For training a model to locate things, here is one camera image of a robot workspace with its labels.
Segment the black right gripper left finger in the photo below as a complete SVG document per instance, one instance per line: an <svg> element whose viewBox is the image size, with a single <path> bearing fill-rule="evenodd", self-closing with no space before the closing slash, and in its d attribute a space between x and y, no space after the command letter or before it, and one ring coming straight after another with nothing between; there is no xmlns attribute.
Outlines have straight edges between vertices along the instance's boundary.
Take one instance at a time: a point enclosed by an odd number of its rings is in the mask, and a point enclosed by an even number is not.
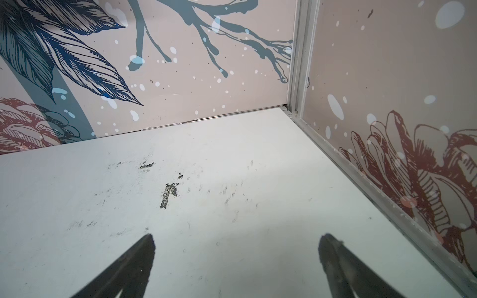
<svg viewBox="0 0 477 298"><path fill-rule="evenodd" d="M146 234L74 297L142 298L149 283L154 258L154 238Z"/></svg>

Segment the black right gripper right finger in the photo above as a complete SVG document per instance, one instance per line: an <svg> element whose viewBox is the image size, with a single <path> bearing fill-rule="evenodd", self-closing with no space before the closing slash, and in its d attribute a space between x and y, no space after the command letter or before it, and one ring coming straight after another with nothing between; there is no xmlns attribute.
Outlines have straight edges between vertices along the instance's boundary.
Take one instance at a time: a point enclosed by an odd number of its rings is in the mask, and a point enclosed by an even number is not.
<svg viewBox="0 0 477 298"><path fill-rule="evenodd" d="M319 259L333 298L403 298L330 233L320 238Z"/></svg>

